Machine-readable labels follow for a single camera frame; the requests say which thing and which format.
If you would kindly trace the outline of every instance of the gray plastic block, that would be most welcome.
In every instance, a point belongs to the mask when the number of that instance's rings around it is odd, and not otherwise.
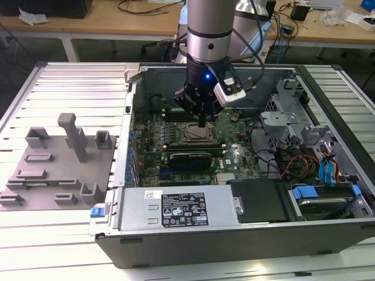
[[[33,127],[25,139],[32,149],[46,148],[43,140],[49,139],[49,135],[44,128]]]
[[[2,193],[2,195],[13,195],[15,192],[23,197],[25,202],[22,205],[0,205],[0,211],[89,209],[95,203],[86,204],[81,198],[82,183],[85,183],[90,190],[86,192],[88,196],[84,196],[88,198],[97,183],[97,188],[102,194],[102,200],[99,202],[103,202],[113,163],[116,137],[111,136],[112,149],[98,150],[96,136],[86,136],[87,161],[84,163],[77,161],[74,150],[68,148],[65,138],[66,136],[51,136],[43,140],[46,149],[31,149],[30,146],[26,148],[14,175],[8,179],[6,184],[8,187]],[[24,160],[27,155],[44,153],[53,155],[53,160],[51,162],[26,162]],[[18,179],[16,175],[19,170],[44,170],[46,177],[44,179]],[[74,194],[77,204],[56,204],[55,194],[66,192]]]
[[[44,170],[18,170],[17,179],[44,179],[47,176]]]
[[[33,163],[33,162],[51,162],[53,156],[51,153],[33,153],[28,154],[25,157],[25,162]]]
[[[79,189],[80,190],[82,184],[80,183],[79,180],[74,179],[74,181],[72,181],[72,182],[62,182],[62,183],[59,183],[59,186],[62,189]]]
[[[21,206],[24,199],[19,194],[0,195],[0,204],[3,206]]]
[[[24,182],[20,183],[6,183],[6,187],[9,188],[10,190],[27,190],[28,187]]]
[[[98,149],[112,149],[109,131],[97,131],[95,141]]]
[[[73,193],[56,193],[54,201],[58,205],[76,205],[78,199]]]
[[[57,123],[60,127],[64,128],[69,139],[69,144],[74,149],[79,162],[85,162],[87,158],[85,143],[82,142],[82,136],[78,132],[75,121],[76,116],[74,113],[61,113]]]
[[[83,183],[80,191],[80,197],[82,197],[86,204],[96,204],[103,200],[104,194],[100,191],[97,183],[95,183],[92,191],[90,191]]]

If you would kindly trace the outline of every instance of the gray plastic post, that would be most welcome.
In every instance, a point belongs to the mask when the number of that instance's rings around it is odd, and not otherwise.
[[[28,186],[21,182],[21,183],[10,183],[9,181],[6,183],[6,187],[9,188],[9,190],[27,190]]]
[[[17,179],[45,179],[47,173],[45,170],[18,170],[15,175]]]
[[[51,153],[33,153],[28,154],[25,157],[26,163],[37,163],[37,162],[51,162],[53,156]]]
[[[0,204],[3,206],[21,206],[24,200],[19,194],[0,195]]]
[[[103,200],[103,194],[97,183],[94,185],[94,189],[90,191],[85,183],[82,184],[80,197],[86,204],[95,204]]]
[[[95,142],[98,149],[112,149],[112,140],[109,131],[97,131]]]
[[[28,134],[25,137],[31,149],[46,149],[43,144],[43,139],[49,139],[49,135],[45,128],[33,127],[30,128]]]
[[[78,129],[74,124],[76,116],[74,113],[61,113],[57,123],[60,127],[64,128],[67,137],[69,138],[70,145],[77,155],[79,162],[85,162],[87,153],[85,150],[85,144],[81,141]]]
[[[71,183],[59,183],[59,186],[62,189],[80,189],[82,184],[78,179],[74,179],[74,181]]]
[[[54,201],[58,205],[75,205],[78,199],[73,193],[56,193],[54,195]]]

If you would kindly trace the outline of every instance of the blue drive latch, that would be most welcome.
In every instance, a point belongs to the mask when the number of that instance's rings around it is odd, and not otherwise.
[[[319,195],[317,194],[314,186],[297,186],[293,189],[294,198],[302,199],[302,198],[318,198]]]

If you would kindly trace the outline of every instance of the white paper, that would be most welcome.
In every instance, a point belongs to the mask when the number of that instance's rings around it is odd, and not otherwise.
[[[19,9],[19,13],[20,15],[18,16],[18,18],[23,22],[26,22],[28,25],[37,25],[39,23],[49,22],[46,15],[43,14],[34,15],[32,13],[27,13],[21,9]]]
[[[361,19],[363,19],[364,17],[365,17],[365,15],[361,15],[361,14],[359,14],[359,13],[354,13],[354,12],[352,12],[352,13],[350,13],[350,14],[346,17],[345,21],[347,21],[347,22],[351,22],[351,23],[354,23],[354,24],[356,25],[356,24],[359,23],[359,21],[360,21]]]

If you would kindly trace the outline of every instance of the power adapter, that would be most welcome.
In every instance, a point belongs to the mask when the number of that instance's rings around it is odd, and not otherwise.
[[[282,25],[280,30],[282,34],[292,35],[294,32],[294,27],[291,25]]]

